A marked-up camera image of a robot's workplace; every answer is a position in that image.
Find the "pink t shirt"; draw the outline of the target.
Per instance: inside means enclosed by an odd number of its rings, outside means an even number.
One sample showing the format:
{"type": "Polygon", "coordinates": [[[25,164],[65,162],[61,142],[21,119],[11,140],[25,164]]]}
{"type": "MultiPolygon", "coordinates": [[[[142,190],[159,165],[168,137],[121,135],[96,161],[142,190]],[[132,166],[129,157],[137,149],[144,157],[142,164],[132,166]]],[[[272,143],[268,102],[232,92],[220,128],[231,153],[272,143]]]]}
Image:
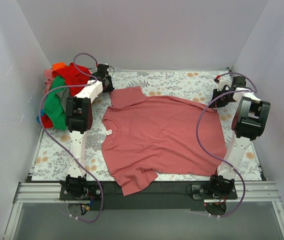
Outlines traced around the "pink t shirt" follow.
{"type": "Polygon", "coordinates": [[[110,99],[101,149],[125,196],[145,189],[157,173],[209,177],[226,154],[219,114],[201,103],[146,96],[140,87],[114,90],[110,99]]]}

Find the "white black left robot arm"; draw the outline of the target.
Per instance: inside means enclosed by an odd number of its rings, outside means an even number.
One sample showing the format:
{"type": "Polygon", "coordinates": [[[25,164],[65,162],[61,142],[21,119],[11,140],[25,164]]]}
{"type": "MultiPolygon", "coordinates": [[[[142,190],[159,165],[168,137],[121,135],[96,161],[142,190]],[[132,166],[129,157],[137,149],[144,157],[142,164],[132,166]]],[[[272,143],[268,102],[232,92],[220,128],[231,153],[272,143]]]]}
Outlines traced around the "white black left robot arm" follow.
{"type": "Polygon", "coordinates": [[[65,191],[77,200],[86,199],[89,194],[85,165],[86,140],[93,124],[92,103],[101,94],[114,90],[110,65],[97,65],[93,80],[75,96],[66,100],[66,126],[70,136],[72,159],[65,182],[65,191]]]}

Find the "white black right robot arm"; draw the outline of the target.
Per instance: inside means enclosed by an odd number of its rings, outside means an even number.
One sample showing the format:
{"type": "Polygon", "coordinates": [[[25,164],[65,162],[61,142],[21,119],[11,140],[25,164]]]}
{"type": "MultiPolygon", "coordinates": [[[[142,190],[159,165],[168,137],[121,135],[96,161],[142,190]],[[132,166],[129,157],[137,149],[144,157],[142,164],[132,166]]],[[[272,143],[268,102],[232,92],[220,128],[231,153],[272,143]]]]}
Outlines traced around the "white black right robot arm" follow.
{"type": "Polygon", "coordinates": [[[246,86],[248,78],[240,74],[229,84],[226,80],[221,80],[224,75],[218,75],[214,79],[218,87],[213,90],[213,102],[209,107],[221,108],[229,103],[238,103],[238,108],[232,121],[232,139],[224,161],[210,177],[208,194],[214,199],[226,197],[233,192],[236,169],[247,148],[263,134],[271,108],[270,102],[255,96],[256,88],[246,86]]]}

